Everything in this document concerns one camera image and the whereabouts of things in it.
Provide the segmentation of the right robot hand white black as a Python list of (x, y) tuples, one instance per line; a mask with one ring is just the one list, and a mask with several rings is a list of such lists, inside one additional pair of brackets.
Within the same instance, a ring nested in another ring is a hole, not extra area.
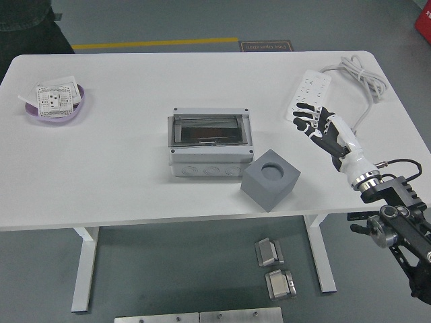
[(347, 176), (351, 186), (367, 172), (377, 170), (365, 157), (355, 134), (339, 115), (324, 107), (297, 103), (293, 123), (314, 144), (329, 153), (338, 172)]

